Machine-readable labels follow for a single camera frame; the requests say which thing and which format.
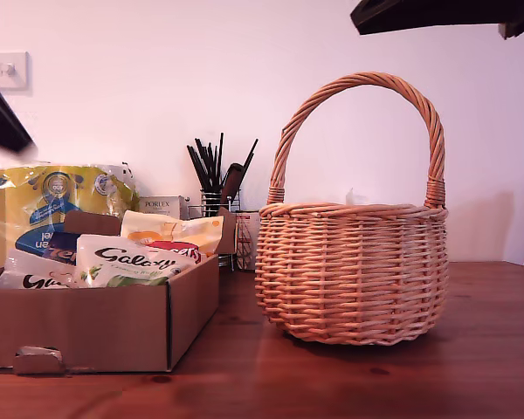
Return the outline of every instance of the wicker basket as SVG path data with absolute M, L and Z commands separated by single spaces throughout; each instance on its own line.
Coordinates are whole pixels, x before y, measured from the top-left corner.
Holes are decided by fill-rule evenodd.
M 330 96 L 360 85 L 400 93 L 425 120 L 424 206 L 284 204 L 287 156 L 301 124 Z M 444 168 L 435 108 L 398 77 L 356 73 L 311 96 L 283 129 L 260 211 L 256 295 L 269 320 L 303 340 L 351 345 L 393 345 L 433 327 L 448 281 Z

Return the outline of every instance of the cardboard box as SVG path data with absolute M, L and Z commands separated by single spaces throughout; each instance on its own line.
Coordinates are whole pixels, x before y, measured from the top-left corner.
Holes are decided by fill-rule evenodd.
M 184 196 L 144 196 L 140 198 L 140 212 L 163 214 L 180 220 L 189 219 L 188 204 Z
M 114 217 L 80 211 L 68 213 L 65 221 L 72 232 L 113 235 L 120 227 Z M 218 283 L 214 256 L 166 286 L 0 289 L 0 367 L 50 372 L 51 357 L 16 356 L 30 346 L 58 349 L 68 371 L 171 371 L 216 311 Z

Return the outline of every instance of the wall plate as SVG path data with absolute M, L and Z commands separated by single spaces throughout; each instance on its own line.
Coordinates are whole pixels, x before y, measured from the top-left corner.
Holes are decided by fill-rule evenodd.
M 0 52 L 0 90 L 27 89 L 27 52 Z

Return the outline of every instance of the wooden table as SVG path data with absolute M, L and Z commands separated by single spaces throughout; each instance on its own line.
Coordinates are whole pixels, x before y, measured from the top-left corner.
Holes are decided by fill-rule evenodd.
M 286 337 L 252 279 L 222 277 L 220 309 L 173 374 L 0 374 L 0 419 L 524 418 L 524 267 L 452 264 L 437 327 L 393 347 Z

